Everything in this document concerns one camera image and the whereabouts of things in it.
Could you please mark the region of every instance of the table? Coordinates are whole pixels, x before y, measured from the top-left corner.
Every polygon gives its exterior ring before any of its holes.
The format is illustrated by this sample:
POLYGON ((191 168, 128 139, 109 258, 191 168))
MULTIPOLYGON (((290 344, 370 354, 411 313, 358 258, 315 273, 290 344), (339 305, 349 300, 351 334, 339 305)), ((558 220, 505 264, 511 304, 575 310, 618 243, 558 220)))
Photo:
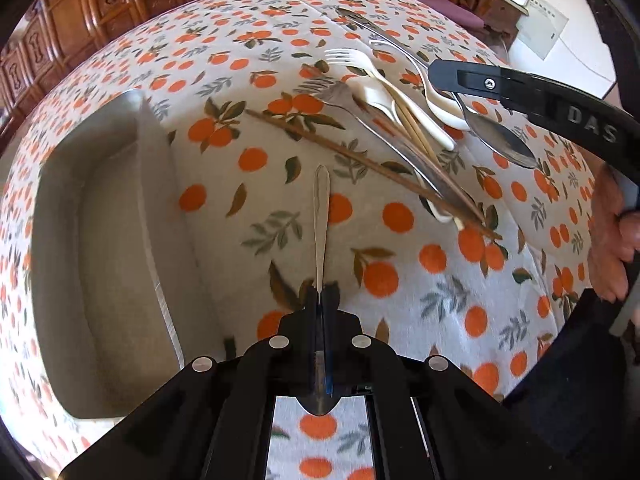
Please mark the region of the table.
MULTIPOLYGON (((497 102, 467 99, 528 143, 540 158, 537 170, 516 168, 451 129, 458 146, 439 159, 482 203, 488 224, 504 237, 500 245, 439 224, 393 182, 243 113, 270 110, 402 171, 355 120, 293 93, 311 76, 353 76, 328 72, 324 49, 370 52, 363 32, 337 17, 336 5, 362 13, 431 60, 500 64, 484 44, 415 0, 199 0, 109 44, 34 112, 0 206, 0 413, 14 437, 53 468, 116 421, 73 418, 49 387, 31 317, 38 176, 75 124, 127 88, 148 92, 167 131, 183 190, 177 206, 187 215, 223 332, 235 336, 241 352, 299 307, 297 291, 314 275, 312 179, 319 163, 332 176, 325 279, 337 281, 340 307, 399 354, 446 355, 498 400, 548 348, 589 285, 593 179, 586 164, 571 143, 497 102)), ((372 55, 421 102, 420 81, 402 56, 372 55)), ((357 399, 320 420, 301 410, 294 401, 276 409, 272 475, 319 478, 333 470, 370 478, 357 399)))

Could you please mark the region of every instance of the white container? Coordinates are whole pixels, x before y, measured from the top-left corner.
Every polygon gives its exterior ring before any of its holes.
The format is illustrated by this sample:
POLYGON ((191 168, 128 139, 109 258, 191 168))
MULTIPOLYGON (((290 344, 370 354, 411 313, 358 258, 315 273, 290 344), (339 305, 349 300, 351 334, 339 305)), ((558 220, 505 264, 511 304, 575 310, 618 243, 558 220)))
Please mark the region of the white container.
POLYGON ((51 153, 31 259, 42 360, 75 418, 124 416, 193 358, 223 359, 166 132, 143 92, 104 105, 51 153))

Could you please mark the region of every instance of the purple cushion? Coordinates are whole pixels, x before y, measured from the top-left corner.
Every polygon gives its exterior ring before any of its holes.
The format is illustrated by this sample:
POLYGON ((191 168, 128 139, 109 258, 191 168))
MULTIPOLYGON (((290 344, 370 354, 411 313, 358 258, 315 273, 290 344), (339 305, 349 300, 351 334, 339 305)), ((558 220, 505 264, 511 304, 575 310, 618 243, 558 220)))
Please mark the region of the purple cushion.
POLYGON ((418 0, 421 3, 431 7, 440 14, 446 16, 450 20, 456 22, 460 27, 472 30, 482 30, 484 21, 462 7, 457 6, 449 0, 418 0))

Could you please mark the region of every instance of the metal fork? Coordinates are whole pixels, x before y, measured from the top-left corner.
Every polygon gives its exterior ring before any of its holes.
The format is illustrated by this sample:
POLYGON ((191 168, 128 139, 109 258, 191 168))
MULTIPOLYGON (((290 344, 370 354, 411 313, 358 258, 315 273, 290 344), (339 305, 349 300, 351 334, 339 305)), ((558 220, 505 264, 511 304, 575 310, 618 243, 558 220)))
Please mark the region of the metal fork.
POLYGON ((370 114, 363 111, 353 100, 351 89, 342 81, 309 79, 299 90, 312 94, 328 106, 341 108, 350 113, 362 126, 394 150, 411 168, 422 177, 444 200, 466 213, 484 221, 484 216, 465 191, 437 164, 404 142, 380 128, 370 114))

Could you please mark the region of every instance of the pile of utensils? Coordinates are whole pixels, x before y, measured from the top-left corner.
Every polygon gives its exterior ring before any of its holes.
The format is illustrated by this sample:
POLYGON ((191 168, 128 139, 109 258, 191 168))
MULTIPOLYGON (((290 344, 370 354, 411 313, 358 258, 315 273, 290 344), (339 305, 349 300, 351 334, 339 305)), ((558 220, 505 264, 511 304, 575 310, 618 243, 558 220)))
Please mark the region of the pile of utensils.
MULTIPOLYGON (((409 59, 422 80, 426 104, 439 121, 451 128, 471 131, 485 145, 513 164, 524 168, 536 167, 533 153, 511 130, 469 109, 459 95, 453 94, 454 99, 451 99, 437 92, 425 76, 428 70, 427 63, 407 46, 355 12, 341 8, 338 8, 337 12, 351 23, 372 32, 370 44, 384 44, 399 50, 409 59)), ((366 75, 349 78, 346 83, 326 77, 312 78, 300 85, 299 90, 314 95, 326 105, 338 107, 350 113, 411 167, 417 179, 417 185, 329 139, 252 110, 247 112, 283 129, 290 131, 295 129, 295 133, 300 136, 357 160, 420 194, 427 199, 431 212, 440 222, 449 222, 453 219, 459 229, 462 229, 465 224, 472 225, 485 236, 499 238, 499 235, 482 224, 484 215, 475 202, 440 166, 436 152, 441 149, 453 150, 456 146, 450 135, 411 98, 390 83, 376 69, 365 52, 351 48, 334 48, 326 50, 325 55, 329 65, 359 68, 366 75)))

